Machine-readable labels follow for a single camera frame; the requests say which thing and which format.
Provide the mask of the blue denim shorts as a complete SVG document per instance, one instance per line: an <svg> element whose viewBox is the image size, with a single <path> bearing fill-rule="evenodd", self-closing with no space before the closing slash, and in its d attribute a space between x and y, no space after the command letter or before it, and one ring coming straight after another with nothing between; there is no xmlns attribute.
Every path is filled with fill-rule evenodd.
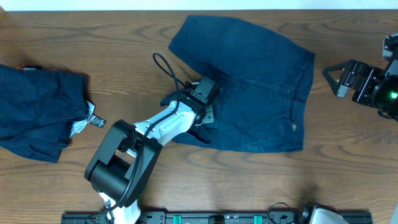
<svg viewBox="0 0 398 224"><path fill-rule="evenodd" d="M265 27L220 16L188 16L169 50L220 86L214 122L174 138L219 150L301 151L315 54Z"/></svg>

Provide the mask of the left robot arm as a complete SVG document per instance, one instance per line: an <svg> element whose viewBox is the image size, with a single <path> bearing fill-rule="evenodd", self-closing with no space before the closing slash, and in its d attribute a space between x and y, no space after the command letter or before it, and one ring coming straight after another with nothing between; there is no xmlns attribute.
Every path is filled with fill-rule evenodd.
<svg viewBox="0 0 398 224"><path fill-rule="evenodd" d="M104 211L87 223L135 223L141 211L137 199L147 185L162 148L211 116L210 97L184 96L160 113L138 123L124 120L109 129L85 171L104 200Z"/></svg>

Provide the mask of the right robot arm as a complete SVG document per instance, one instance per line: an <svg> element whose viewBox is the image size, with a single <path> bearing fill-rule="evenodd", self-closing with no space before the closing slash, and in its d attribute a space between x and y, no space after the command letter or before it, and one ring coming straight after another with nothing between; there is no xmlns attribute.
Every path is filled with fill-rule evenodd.
<svg viewBox="0 0 398 224"><path fill-rule="evenodd" d="M377 109L383 118L397 120L397 60L389 62L384 70L348 60L324 68L322 75L335 96L344 98L352 89L353 102Z"/></svg>

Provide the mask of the black clothing label tag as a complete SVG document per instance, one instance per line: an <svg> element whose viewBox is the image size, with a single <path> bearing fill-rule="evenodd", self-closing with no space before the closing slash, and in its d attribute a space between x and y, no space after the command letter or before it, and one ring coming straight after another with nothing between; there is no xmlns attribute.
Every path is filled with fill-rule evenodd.
<svg viewBox="0 0 398 224"><path fill-rule="evenodd" d="M98 128L104 128L106 120L95 114L91 114L90 117L88 118L88 123Z"/></svg>

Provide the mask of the dark navy folded garment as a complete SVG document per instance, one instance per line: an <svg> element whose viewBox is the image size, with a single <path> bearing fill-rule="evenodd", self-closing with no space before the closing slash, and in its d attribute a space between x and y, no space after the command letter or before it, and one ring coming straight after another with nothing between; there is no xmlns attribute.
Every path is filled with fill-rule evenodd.
<svg viewBox="0 0 398 224"><path fill-rule="evenodd" d="M89 117L87 83L78 73L1 65L1 147L56 163L73 124Z"/></svg>

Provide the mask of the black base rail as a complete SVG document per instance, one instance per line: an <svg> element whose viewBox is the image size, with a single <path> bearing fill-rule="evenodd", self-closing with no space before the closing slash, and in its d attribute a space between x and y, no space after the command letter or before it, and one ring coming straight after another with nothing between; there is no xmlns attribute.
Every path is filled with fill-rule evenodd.
<svg viewBox="0 0 398 224"><path fill-rule="evenodd" d="M144 212L137 224L270 224L297 223L294 212L266 213L165 213ZM63 214L61 224L107 224L115 223L103 213L94 215L83 213Z"/></svg>

